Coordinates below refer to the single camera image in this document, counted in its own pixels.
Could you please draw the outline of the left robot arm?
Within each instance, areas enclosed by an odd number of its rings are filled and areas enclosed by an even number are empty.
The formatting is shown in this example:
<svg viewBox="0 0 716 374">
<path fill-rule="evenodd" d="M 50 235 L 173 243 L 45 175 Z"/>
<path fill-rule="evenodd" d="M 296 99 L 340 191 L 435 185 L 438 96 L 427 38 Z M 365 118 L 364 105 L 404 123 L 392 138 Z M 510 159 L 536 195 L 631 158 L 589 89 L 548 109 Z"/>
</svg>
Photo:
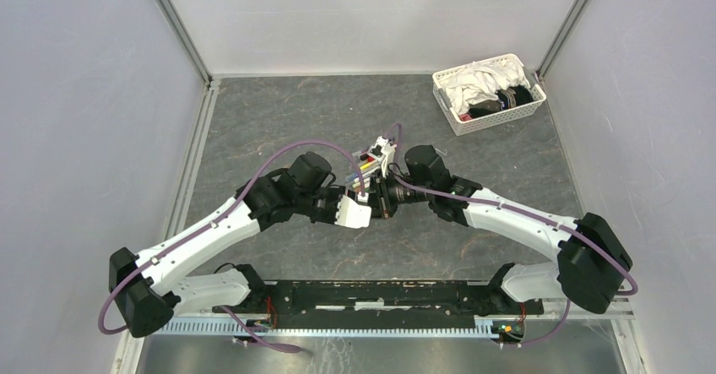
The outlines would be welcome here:
<svg viewBox="0 0 716 374">
<path fill-rule="evenodd" d="M 226 248 L 286 222 L 295 215 L 312 223 L 358 229 L 367 226 L 371 210 L 363 192 L 325 184 L 331 165 L 306 152 L 288 168 L 259 173 L 212 214 L 140 252 L 122 247 L 109 257 L 109 298 L 100 309 L 99 330 L 110 305 L 124 321 L 119 332 L 140 339 L 163 328 L 173 317 L 215 306 L 239 306 L 256 312 L 265 290 L 238 269 L 194 276 L 193 270 Z"/>
</svg>

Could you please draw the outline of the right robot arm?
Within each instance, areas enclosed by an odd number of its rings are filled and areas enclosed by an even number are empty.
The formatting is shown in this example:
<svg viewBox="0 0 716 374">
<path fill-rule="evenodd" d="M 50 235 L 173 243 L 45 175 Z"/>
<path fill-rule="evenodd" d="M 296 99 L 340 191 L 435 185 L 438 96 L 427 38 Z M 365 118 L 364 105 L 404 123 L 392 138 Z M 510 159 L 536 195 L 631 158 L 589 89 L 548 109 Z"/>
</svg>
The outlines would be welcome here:
<svg viewBox="0 0 716 374">
<path fill-rule="evenodd" d="M 391 162 L 370 175 L 374 217 L 389 219 L 402 204 L 426 203 L 441 220 L 496 233 L 547 257 L 545 263 L 501 267 L 487 291 L 494 311 L 562 298 L 602 314 L 617 296 L 637 294 L 632 259 L 603 217 L 550 214 L 504 198 L 452 174 L 431 145 L 409 149 L 404 160 L 406 172 Z"/>
</svg>

